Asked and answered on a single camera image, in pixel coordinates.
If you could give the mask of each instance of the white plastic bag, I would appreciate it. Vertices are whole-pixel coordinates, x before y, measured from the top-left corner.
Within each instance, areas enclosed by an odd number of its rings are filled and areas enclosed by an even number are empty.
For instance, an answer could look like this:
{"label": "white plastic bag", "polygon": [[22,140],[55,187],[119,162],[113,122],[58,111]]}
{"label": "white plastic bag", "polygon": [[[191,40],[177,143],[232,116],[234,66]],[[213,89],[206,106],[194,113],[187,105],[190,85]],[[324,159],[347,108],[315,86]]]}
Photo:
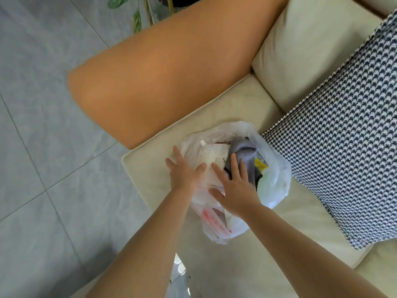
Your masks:
{"label": "white plastic bag", "polygon": [[[245,137],[255,144],[258,150],[257,158],[265,163],[263,165],[259,161],[264,170],[262,171],[263,177],[258,183],[258,196],[263,205],[271,209],[274,208],[288,194],[291,165],[266,143],[251,123],[226,122],[211,130],[192,134],[181,143],[181,154],[195,168],[203,160],[209,161],[209,159],[223,157],[222,152],[216,156],[211,154],[209,158],[206,158],[203,153],[207,153],[208,150],[223,150],[224,152],[224,149],[218,147],[217,144],[230,142],[235,136]],[[229,239],[246,232],[249,227],[243,220],[225,211],[208,193],[209,186],[223,191],[210,165],[207,165],[205,174],[201,189],[192,199],[191,207],[201,217],[204,233],[214,242],[226,244]]]}

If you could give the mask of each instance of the yellow label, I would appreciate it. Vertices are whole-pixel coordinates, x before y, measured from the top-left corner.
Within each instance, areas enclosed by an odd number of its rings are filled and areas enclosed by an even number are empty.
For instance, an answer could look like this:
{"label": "yellow label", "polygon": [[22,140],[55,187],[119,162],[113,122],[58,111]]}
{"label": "yellow label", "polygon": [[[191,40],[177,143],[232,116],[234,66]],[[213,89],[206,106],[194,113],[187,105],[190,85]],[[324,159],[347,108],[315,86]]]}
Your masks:
{"label": "yellow label", "polygon": [[258,158],[255,158],[255,166],[261,171],[263,172],[268,165],[264,164],[261,160],[259,160]]}

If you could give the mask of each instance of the tile floor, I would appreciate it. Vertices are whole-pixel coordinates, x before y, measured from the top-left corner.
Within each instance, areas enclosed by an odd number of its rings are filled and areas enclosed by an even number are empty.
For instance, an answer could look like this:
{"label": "tile floor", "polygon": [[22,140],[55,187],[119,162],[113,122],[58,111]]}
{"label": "tile floor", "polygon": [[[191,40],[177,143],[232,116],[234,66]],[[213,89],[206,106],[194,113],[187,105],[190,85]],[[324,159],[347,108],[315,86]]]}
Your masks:
{"label": "tile floor", "polygon": [[[149,217],[127,150],[72,101],[66,76],[132,34],[143,2],[0,0],[0,297],[69,297]],[[142,26],[148,20],[142,14]],[[167,297],[185,297],[178,264]]]}

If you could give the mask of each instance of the sofa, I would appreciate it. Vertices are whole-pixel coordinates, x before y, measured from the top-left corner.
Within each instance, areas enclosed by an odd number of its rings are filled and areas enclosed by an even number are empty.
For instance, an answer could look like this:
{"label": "sofa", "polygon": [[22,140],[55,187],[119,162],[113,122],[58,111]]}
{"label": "sofa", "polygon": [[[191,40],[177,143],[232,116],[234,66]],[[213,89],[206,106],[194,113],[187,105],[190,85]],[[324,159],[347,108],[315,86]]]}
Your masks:
{"label": "sofa", "polygon": [[[174,144],[226,121],[269,129],[395,7],[397,0],[202,0],[88,60],[71,73],[69,87],[82,110],[131,149],[123,165],[154,211],[170,190],[164,159]],[[126,85],[131,67],[138,80]],[[116,111],[120,103],[125,112]],[[319,199],[295,179],[275,211],[397,297],[397,240],[353,249]],[[177,253],[204,298],[296,297],[250,230],[216,244],[190,209]]]}

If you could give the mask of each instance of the sofa armrest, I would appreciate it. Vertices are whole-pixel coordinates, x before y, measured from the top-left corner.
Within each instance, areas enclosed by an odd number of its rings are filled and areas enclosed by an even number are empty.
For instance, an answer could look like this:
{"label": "sofa armrest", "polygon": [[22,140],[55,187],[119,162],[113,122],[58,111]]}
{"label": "sofa armrest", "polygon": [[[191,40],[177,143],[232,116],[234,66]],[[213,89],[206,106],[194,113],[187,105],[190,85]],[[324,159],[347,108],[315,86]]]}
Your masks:
{"label": "sofa armrest", "polygon": [[82,110],[127,148],[247,75],[287,0],[201,0],[69,75]]}

